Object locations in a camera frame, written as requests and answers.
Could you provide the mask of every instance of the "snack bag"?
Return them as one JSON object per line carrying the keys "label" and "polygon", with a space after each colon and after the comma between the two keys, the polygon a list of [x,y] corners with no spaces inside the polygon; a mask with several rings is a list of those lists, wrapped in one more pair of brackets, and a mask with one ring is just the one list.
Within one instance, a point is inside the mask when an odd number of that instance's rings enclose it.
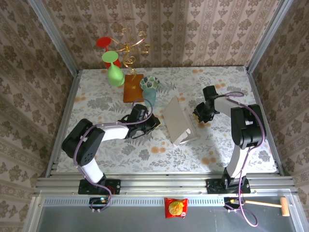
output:
{"label": "snack bag", "polygon": [[178,200],[173,198],[164,198],[164,204],[165,218],[184,218],[187,214],[188,199]]}

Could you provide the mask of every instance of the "metal frame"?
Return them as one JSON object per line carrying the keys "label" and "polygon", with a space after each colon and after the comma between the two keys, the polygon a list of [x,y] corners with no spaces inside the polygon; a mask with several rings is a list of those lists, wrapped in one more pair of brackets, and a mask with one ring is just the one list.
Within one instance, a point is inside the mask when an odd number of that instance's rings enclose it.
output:
{"label": "metal frame", "polygon": [[[188,206],[224,206],[224,197],[207,196],[207,197],[186,197]],[[57,206],[89,206],[88,197],[46,197],[44,207]],[[109,206],[164,206],[163,197],[122,197],[113,196]]]}
{"label": "metal frame", "polygon": [[[122,187],[116,206],[124,206],[131,202],[128,199],[159,199],[163,197],[189,197],[192,200],[207,201],[217,197],[237,197],[237,194],[211,194],[206,191],[206,179],[220,178],[221,173],[214,174],[107,174],[110,179],[121,179]],[[50,206],[54,199],[69,201],[66,207],[84,204],[90,197],[99,195],[78,195],[79,173],[52,174],[49,178],[39,178],[33,197],[29,214],[27,216],[24,232],[36,231],[44,203]],[[251,194],[248,197],[285,196],[289,203],[289,209],[296,231],[309,232],[309,225],[303,212],[297,189],[291,176],[279,174],[247,174],[251,186]],[[158,206],[143,202],[140,206]]]}
{"label": "metal frame", "polygon": [[[79,180],[82,176],[79,173],[57,173],[57,165],[61,142],[63,141],[70,120],[70,114],[73,108],[74,99],[77,94],[79,82],[82,77],[82,71],[74,78],[67,105],[61,120],[59,131],[56,137],[52,156],[48,164],[45,178],[39,178],[34,192],[26,224],[25,232],[36,231],[39,218],[42,212],[42,206],[45,201],[51,198],[66,200],[89,199],[90,195],[78,195]],[[256,102],[261,105],[257,88],[252,75],[248,78]],[[271,135],[269,125],[266,120],[264,109],[262,114],[266,122],[266,130]],[[245,194],[245,197],[267,197],[267,196],[286,196],[289,202],[290,212],[296,228],[296,231],[309,232],[308,222],[303,212],[297,189],[294,186],[292,177],[283,176],[282,165],[276,151],[274,141],[271,136],[268,137],[272,154],[277,164],[279,173],[274,174],[247,174],[251,186],[251,194]],[[135,198],[153,198],[162,197],[191,197],[198,199],[208,199],[213,197],[237,197],[236,194],[215,194],[208,195],[206,190],[206,179],[221,178],[222,173],[201,173],[201,172],[166,172],[166,173],[105,173],[110,179],[121,179],[122,186],[120,195],[117,199]]]}
{"label": "metal frame", "polygon": [[293,0],[281,0],[278,4],[278,7],[275,10],[274,15],[272,16],[266,30],[263,33],[263,36],[258,43],[248,65],[246,68],[250,73],[252,73],[257,66],[258,62],[260,61],[262,55],[264,54],[266,48],[268,47],[270,41],[274,37],[280,23],[282,22],[283,18],[285,17],[286,13],[290,9]]}
{"label": "metal frame", "polygon": [[83,71],[81,70],[78,72],[78,74],[76,74],[75,78],[73,79],[70,93],[68,96],[68,100],[67,100],[66,106],[63,111],[59,130],[58,130],[56,140],[54,143],[54,147],[52,150],[52,154],[51,154],[51,157],[50,157],[47,169],[46,169],[45,177],[49,177],[52,167],[54,165],[54,161],[56,161],[59,158],[59,155],[61,152],[61,144],[65,138],[66,131],[69,125],[70,116],[71,116],[71,112],[72,112],[73,105],[74,105],[74,100],[76,97],[76,93],[79,87],[79,82],[81,80],[82,74],[83,74]]}
{"label": "metal frame", "polygon": [[282,163],[281,163],[279,154],[278,154],[276,146],[275,146],[274,138],[272,137],[272,134],[271,134],[271,130],[270,130],[270,127],[269,127],[269,124],[268,124],[268,120],[266,118],[264,107],[262,105],[262,101],[261,101],[260,95],[259,95],[259,93],[257,91],[257,87],[256,87],[256,84],[255,84],[255,81],[254,81],[252,73],[250,71],[247,71],[247,75],[248,75],[248,78],[249,78],[249,82],[250,82],[250,85],[251,85],[251,89],[252,89],[255,101],[261,107],[262,116],[263,116],[264,125],[265,125],[265,129],[266,129],[266,134],[267,134],[267,140],[268,140],[268,143],[269,143],[269,147],[271,149],[271,154],[272,154],[272,156],[273,156],[273,158],[275,160],[275,163],[277,165],[277,169],[278,169],[280,175],[284,175],[284,170],[283,170],[283,167],[282,167]]}
{"label": "metal frame", "polygon": [[53,44],[55,45],[57,51],[63,58],[63,61],[66,63],[69,71],[73,76],[75,76],[78,72],[77,65],[68,50],[66,44],[63,42],[63,39],[55,27],[48,11],[46,10],[44,4],[40,0],[29,0],[30,5],[32,6],[35,14],[38,16],[40,22],[45,28],[47,34],[51,38]]}

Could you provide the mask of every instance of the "toy hammer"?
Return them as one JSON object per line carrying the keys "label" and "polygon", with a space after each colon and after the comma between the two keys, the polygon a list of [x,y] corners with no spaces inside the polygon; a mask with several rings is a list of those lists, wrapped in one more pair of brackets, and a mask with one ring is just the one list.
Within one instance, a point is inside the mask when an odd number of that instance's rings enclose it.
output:
{"label": "toy hammer", "polygon": [[266,203],[266,202],[254,202],[254,201],[245,201],[245,203],[281,208],[282,216],[284,217],[290,216],[288,201],[286,200],[285,197],[280,197],[280,204],[272,204],[272,203]]}

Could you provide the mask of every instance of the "wall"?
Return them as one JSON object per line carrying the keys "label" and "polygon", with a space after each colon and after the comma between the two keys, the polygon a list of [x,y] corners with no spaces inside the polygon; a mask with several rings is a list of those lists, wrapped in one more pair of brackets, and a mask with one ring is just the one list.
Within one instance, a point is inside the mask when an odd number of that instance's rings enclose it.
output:
{"label": "wall", "polygon": [[309,218],[309,1],[293,2],[253,76],[283,167]]}
{"label": "wall", "polygon": [[279,0],[43,2],[79,69],[99,69],[105,67],[99,37],[124,43],[138,31],[147,32],[152,51],[138,55],[135,67],[245,65]]}
{"label": "wall", "polygon": [[72,76],[26,0],[0,1],[0,231],[21,231]]}

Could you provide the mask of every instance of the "floor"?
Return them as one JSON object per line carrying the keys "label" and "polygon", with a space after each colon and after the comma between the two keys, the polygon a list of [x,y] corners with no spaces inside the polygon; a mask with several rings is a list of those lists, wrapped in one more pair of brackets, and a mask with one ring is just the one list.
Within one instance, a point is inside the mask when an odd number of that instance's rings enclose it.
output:
{"label": "floor", "polygon": [[[159,78],[154,114],[161,125],[151,134],[136,140],[112,140],[101,144],[96,161],[105,173],[130,172],[216,172],[229,163],[234,145],[231,139],[230,118],[219,114],[210,123],[197,123],[192,115],[198,139],[173,146],[162,112],[173,96],[184,110],[191,113],[204,101],[202,89],[215,85],[219,94],[242,91],[245,97],[237,99],[246,104],[255,103],[248,76],[243,67],[146,68],[137,69],[144,76]],[[93,123],[112,122],[130,113],[130,104],[124,104],[123,88],[111,87],[106,70],[83,70],[80,86],[69,121],[67,134],[82,118]],[[58,172],[76,172],[72,159],[61,153]],[[268,142],[252,153],[249,173],[276,172]]]}

